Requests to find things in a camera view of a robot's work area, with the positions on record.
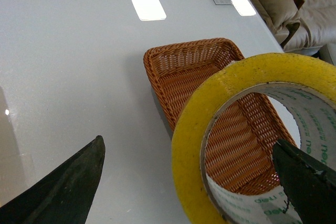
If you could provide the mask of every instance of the woven pattern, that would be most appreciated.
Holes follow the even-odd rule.
[[[192,93],[233,60],[243,59],[224,38],[156,47],[144,65],[169,125]],[[277,139],[294,143],[265,95],[250,93],[227,108],[214,124],[205,151],[207,174],[220,186],[244,195],[259,195],[279,185],[270,154]]]

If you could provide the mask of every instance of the beige sofa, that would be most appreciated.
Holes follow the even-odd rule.
[[[251,0],[284,51],[315,54],[336,43],[336,0]]]

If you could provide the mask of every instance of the table surface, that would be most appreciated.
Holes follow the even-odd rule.
[[[225,37],[245,57],[282,52],[258,15],[213,0],[160,2],[167,18],[143,22],[131,0],[0,0],[0,104],[9,111],[0,149],[11,146],[0,155],[30,154],[40,180],[102,135],[106,159],[87,223],[189,223],[147,49]],[[290,116],[285,124],[296,134]]]

